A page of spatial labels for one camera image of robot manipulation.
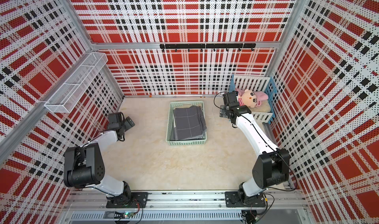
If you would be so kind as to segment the pink plush doll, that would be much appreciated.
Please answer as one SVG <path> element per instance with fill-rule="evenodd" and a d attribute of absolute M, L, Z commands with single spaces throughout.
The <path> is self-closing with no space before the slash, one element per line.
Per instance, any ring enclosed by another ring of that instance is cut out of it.
<path fill-rule="evenodd" d="M 237 100 L 240 106 L 256 108 L 262 106 L 263 102 L 268 100 L 268 95 L 263 91 L 236 89 L 236 92 Z"/>

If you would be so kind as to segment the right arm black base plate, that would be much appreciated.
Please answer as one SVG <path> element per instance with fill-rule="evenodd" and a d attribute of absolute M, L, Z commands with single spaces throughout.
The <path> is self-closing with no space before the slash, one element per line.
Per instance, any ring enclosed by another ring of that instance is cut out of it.
<path fill-rule="evenodd" d="M 239 191 L 225 192 L 226 206 L 229 208 L 246 207 L 246 208 L 264 208 L 266 207 L 263 195 L 247 197 Z"/>

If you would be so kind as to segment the blue white toy crib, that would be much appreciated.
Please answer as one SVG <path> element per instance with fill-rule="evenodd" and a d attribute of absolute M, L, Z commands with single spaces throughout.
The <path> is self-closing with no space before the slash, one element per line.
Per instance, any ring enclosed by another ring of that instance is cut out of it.
<path fill-rule="evenodd" d="M 257 122 L 271 124 L 275 118 L 273 111 L 272 99 L 277 94 L 276 86 L 271 77 L 256 77 L 256 76 L 244 76 L 244 75 L 232 75 L 232 79 L 229 86 L 229 92 L 240 90 L 252 90 L 263 91 L 268 95 L 268 101 L 271 107 L 270 113 L 252 112 L 254 119 Z"/>

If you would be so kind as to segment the aluminium front rail frame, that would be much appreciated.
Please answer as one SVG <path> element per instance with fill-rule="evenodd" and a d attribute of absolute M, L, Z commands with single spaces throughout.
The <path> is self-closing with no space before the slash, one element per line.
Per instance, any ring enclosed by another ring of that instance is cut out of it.
<path fill-rule="evenodd" d="M 300 191 L 269 190 L 264 208 L 229 208 L 225 192 L 231 190 L 143 190 L 145 208 L 106 208 L 105 196 L 97 191 L 74 191 L 58 219 L 60 224 L 314 224 L 311 210 Z M 115 212 L 134 212 L 131 219 L 115 219 Z"/>

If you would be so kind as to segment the cream fluffy crib mattress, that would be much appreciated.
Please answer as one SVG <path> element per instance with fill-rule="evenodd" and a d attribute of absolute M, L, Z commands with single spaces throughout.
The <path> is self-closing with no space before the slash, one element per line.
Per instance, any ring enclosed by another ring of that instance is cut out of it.
<path fill-rule="evenodd" d="M 262 113 L 270 113 L 271 107 L 268 100 L 260 101 L 260 105 L 257 107 L 250 108 L 252 112 L 262 112 Z"/>

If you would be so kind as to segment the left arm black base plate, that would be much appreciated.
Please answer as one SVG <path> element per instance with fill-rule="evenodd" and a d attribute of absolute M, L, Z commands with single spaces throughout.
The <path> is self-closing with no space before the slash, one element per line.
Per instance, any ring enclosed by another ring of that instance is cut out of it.
<path fill-rule="evenodd" d="M 145 208 L 148 195 L 148 192 L 132 192 L 131 194 L 107 197 L 106 208 Z"/>

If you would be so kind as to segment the dark grey checked pillowcase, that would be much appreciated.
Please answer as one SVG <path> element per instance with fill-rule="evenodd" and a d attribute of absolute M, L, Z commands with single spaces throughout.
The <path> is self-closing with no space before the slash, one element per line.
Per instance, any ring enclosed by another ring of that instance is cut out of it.
<path fill-rule="evenodd" d="M 205 139 L 207 130 L 201 106 L 177 107 L 173 109 L 170 141 Z"/>

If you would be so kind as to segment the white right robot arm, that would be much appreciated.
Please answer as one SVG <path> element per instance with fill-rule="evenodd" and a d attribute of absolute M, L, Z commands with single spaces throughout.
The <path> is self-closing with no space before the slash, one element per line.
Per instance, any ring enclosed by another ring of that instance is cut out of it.
<path fill-rule="evenodd" d="M 233 127 L 240 129 L 252 146 L 256 161 L 252 178 L 240 184 L 238 195 L 246 201 L 259 196 L 263 191 L 288 181 L 290 155 L 286 149 L 279 149 L 258 126 L 247 106 L 225 102 L 221 108 Z"/>

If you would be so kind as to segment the small green circuit board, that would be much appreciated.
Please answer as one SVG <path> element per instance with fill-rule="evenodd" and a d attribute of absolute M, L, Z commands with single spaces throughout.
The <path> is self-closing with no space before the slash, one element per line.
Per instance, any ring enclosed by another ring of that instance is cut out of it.
<path fill-rule="evenodd" d="M 131 219 L 135 215 L 134 212 L 115 212 L 114 218 L 115 219 Z"/>

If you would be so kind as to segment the green perforated plastic basket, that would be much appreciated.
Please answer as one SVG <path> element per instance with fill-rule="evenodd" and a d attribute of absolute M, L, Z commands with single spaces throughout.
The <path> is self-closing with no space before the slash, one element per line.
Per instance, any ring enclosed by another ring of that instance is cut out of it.
<path fill-rule="evenodd" d="M 205 139 L 202 140 L 187 140 L 187 141 L 170 141 L 171 129 L 172 129 L 172 120 L 173 120 L 173 109 L 177 107 L 190 107 L 190 106 L 201 106 L 205 116 L 204 102 L 203 101 L 174 101 L 170 103 L 169 115 L 168 115 L 168 124 L 167 124 L 167 133 L 166 133 L 166 142 L 170 146 L 179 146 L 179 145 L 202 145 L 205 144 L 207 140 L 207 134 L 205 133 Z"/>

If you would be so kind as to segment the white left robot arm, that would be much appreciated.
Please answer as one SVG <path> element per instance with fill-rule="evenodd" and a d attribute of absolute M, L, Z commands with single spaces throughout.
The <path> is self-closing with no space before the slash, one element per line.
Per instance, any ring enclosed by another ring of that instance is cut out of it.
<path fill-rule="evenodd" d="M 122 112 L 108 115 L 107 129 L 81 146 L 68 148 L 64 154 L 64 184 L 69 188 L 95 189 L 113 203 L 127 203 L 132 194 L 127 182 L 106 173 L 102 153 L 118 141 L 125 140 L 125 132 L 135 126 Z"/>

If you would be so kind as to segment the black wall hook rail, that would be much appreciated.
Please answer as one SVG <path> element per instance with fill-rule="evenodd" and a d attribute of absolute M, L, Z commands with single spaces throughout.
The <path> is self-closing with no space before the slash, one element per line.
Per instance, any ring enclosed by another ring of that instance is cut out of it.
<path fill-rule="evenodd" d="M 254 49 L 256 43 L 204 43 L 204 44 L 160 44 L 160 49 Z"/>

